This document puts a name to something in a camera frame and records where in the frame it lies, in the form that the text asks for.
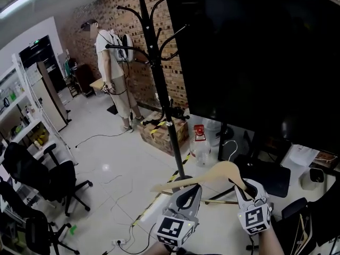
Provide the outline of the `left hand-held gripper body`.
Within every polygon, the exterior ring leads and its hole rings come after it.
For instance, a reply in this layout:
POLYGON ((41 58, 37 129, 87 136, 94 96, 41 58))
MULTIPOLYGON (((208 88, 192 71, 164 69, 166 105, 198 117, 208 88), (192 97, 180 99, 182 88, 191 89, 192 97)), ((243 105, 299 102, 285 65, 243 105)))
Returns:
POLYGON ((199 220, 192 210, 176 211, 166 207, 156 222, 157 240, 173 248, 180 248, 195 232, 199 220))

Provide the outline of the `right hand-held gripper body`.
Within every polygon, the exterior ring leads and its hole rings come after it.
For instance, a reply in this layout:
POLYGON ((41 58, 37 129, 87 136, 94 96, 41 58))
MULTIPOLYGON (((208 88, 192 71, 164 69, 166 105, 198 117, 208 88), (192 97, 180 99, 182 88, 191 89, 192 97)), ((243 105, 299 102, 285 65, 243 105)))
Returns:
POLYGON ((246 201, 239 206, 239 221, 249 235, 258 234, 270 228, 271 207, 267 197, 246 201))

